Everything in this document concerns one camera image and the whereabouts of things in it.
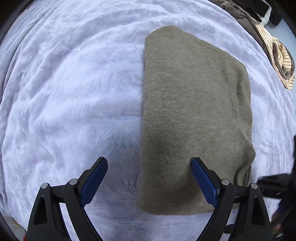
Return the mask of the olive green knit sweater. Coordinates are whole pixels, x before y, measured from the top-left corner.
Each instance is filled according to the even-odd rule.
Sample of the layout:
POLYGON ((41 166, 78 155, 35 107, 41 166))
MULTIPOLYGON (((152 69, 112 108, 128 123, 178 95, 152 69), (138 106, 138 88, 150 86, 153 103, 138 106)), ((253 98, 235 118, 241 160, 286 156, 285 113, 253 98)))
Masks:
POLYGON ((146 37, 144 68, 137 206, 155 215, 210 212, 191 160, 199 157, 219 177, 247 185, 255 158, 247 69, 174 26, 146 37))

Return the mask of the lavender plush bed blanket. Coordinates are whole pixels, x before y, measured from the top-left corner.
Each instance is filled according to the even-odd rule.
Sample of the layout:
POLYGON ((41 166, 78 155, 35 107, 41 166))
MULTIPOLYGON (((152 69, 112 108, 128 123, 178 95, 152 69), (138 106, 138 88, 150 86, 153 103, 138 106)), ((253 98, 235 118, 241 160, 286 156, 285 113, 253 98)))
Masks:
POLYGON ((196 240, 210 214, 136 207, 144 40, 176 26, 247 68, 256 157, 251 180, 293 166, 295 105, 255 39, 209 1, 35 1, 1 44, 1 210, 27 228, 44 182, 100 156, 108 172, 86 211, 104 240, 196 240))

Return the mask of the cream striped garment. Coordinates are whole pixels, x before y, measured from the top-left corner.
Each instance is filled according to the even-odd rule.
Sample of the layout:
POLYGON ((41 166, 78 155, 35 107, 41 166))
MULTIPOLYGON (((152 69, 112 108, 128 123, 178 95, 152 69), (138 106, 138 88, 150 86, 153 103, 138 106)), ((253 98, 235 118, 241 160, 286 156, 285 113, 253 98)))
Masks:
POLYGON ((255 24, 254 28, 261 38, 267 51, 267 57, 283 86, 292 90, 295 83, 295 62, 292 55, 285 45, 272 36, 263 25, 255 24))

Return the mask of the brown fleece garment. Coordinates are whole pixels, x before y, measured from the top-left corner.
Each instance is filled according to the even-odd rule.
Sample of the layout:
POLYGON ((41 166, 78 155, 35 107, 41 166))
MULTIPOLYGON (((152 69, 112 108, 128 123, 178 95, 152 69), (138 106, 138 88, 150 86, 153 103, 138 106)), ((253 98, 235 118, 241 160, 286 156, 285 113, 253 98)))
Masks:
POLYGON ((261 38, 254 28, 255 24, 260 24, 258 21, 233 1, 212 1, 212 3, 224 9, 235 18, 236 21, 256 40, 256 42, 258 42, 265 54, 267 53, 261 38))

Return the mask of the black hanging jacket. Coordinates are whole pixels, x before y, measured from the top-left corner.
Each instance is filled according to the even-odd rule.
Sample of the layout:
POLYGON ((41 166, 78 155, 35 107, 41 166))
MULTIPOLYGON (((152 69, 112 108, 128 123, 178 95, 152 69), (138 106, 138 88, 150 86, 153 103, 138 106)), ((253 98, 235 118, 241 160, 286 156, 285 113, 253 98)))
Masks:
POLYGON ((261 0, 233 0, 238 6, 249 13, 256 21, 263 26, 272 23, 277 26, 282 17, 268 4, 261 0))

